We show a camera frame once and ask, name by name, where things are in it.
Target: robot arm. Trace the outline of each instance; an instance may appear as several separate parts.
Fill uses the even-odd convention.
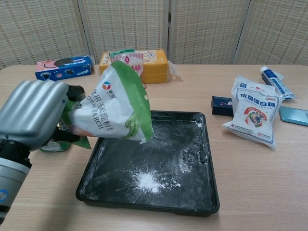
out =
[[[64,140],[69,136],[57,124],[71,89],[63,82],[24,81],[1,108],[0,224],[30,171],[30,151],[44,146],[51,136]],[[69,139],[79,137],[71,134]]]

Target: black baking tray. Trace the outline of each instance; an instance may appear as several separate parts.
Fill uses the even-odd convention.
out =
[[[76,191],[89,205],[207,216],[219,210],[205,116],[152,111],[144,144],[98,139]]]

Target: wooden table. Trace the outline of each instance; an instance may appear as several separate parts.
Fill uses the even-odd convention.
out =
[[[211,114],[211,97],[231,96],[241,74],[263,83],[260,65],[179,65],[180,78],[148,85],[154,110],[199,111],[206,115],[220,198],[218,213],[206,217],[111,209],[85,205],[75,190],[91,150],[31,153],[32,169],[2,230],[10,231],[264,231],[308,230],[308,128],[281,122],[274,131],[277,151],[239,138],[221,127],[230,117]],[[308,109],[308,66],[270,65],[298,96],[283,105]],[[24,79],[35,79],[35,66],[16,65],[0,71],[0,106]],[[97,74],[74,78],[90,93]],[[90,138],[92,147],[96,139]]]

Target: toothpaste tube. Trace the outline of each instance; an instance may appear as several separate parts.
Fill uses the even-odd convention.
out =
[[[296,96],[288,89],[282,80],[280,80],[272,70],[267,66],[260,68],[260,74],[262,79],[267,85],[272,85],[275,87],[276,92],[282,96],[284,100],[296,98]]]

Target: smartphone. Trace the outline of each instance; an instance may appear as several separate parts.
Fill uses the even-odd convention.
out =
[[[281,121],[308,126],[308,110],[280,106]]]

